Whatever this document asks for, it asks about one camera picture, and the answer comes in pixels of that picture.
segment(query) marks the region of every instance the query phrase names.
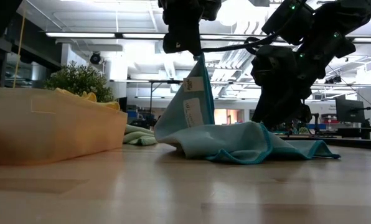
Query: computer monitor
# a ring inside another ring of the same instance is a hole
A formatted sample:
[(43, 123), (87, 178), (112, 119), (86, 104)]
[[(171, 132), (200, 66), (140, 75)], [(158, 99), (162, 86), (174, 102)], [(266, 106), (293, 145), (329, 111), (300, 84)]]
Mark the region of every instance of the computer monitor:
[(338, 121), (364, 123), (364, 104), (362, 101), (335, 99)]

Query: yellow cloth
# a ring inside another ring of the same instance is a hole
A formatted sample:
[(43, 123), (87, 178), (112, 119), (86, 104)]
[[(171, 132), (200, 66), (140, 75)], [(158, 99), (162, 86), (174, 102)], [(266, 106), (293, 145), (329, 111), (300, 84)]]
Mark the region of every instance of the yellow cloth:
[(62, 93), (62, 94), (65, 94), (65, 95), (70, 95), (70, 96), (77, 96), (83, 100), (88, 100), (88, 101), (91, 101), (93, 103), (96, 103), (100, 106), (105, 106), (105, 107), (108, 107), (108, 108), (111, 108), (111, 109), (114, 109), (114, 110), (117, 110), (119, 111), (121, 108), (119, 106), (119, 103), (116, 102), (116, 101), (112, 101), (112, 102), (108, 102), (108, 103), (98, 103), (97, 102), (97, 97), (96, 97), (96, 94), (94, 93), (86, 93), (85, 91), (83, 92), (82, 96), (78, 96), (76, 94), (73, 94), (67, 90), (63, 90), (63, 89), (60, 89), (60, 88), (56, 88), (55, 91), (59, 92), (59, 93)]

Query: desk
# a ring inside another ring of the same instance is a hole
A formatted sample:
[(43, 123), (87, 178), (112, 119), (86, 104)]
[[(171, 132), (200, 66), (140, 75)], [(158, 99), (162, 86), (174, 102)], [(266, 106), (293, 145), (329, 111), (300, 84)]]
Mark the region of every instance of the desk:
[(371, 151), (257, 166), (124, 146), (44, 166), (0, 166), (0, 223), (371, 224)]

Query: security camera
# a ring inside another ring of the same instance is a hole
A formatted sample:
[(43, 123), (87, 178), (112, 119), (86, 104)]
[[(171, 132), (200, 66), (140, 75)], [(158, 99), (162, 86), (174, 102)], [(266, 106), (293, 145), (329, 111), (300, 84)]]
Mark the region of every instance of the security camera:
[(101, 56), (101, 52), (93, 52), (93, 55), (90, 57), (90, 63), (94, 65), (99, 65), (103, 62)]

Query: green towel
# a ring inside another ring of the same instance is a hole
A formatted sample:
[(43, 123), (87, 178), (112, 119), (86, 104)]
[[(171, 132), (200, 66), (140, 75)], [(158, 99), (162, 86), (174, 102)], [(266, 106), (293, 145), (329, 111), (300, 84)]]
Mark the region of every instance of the green towel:
[(150, 146), (157, 144), (157, 141), (155, 140), (153, 131), (127, 124), (124, 131), (123, 144)]

